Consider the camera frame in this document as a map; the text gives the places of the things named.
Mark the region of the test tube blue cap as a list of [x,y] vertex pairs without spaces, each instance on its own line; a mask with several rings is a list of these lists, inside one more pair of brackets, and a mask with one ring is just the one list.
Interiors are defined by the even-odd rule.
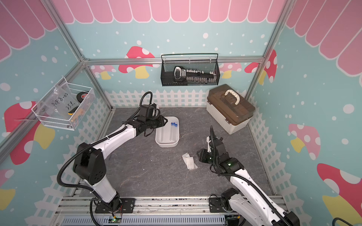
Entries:
[[175,122],[174,123],[174,132],[173,132],[173,138],[174,138],[174,141],[178,141],[179,139],[179,128],[178,128],[178,124]]
[[172,123],[171,123],[171,130],[170,130],[170,140],[171,140],[172,142],[174,142],[174,138],[173,138],[174,129],[175,129],[175,123],[172,122]]

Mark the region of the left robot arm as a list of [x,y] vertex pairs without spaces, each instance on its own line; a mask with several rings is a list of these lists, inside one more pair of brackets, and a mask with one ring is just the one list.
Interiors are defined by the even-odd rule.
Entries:
[[168,120],[161,115],[160,109],[152,102],[153,93],[146,92],[141,99],[150,97],[148,104],[140,102],[136,112],[122,122],[119,129],[91,144],[82,143],[74,156],[60,168],[57,183],[63,187],[76,187],[62,180],[65,169],[73,164],[73,172],[86,182],[79,188],[89,190],[95,195],[94,202],[104,206],[112,214],[121,210],[123,204],[119,193],[111,186],[106,177],[105,159],[127,141],[139,136],[150,136],[153,131],[164,127]]

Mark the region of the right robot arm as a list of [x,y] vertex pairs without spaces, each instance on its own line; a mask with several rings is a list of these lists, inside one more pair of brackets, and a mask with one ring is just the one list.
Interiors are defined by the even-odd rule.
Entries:
[[218,138],[210,127],[207,148],[197,152],[199,161],[210,165],[210,171],[224,177],[235,187],[222,193],[226,211],[237,212],[253,226],[299,226],[294,212],[286,212],[254,182],[244,165],[230,157],[223,138]]

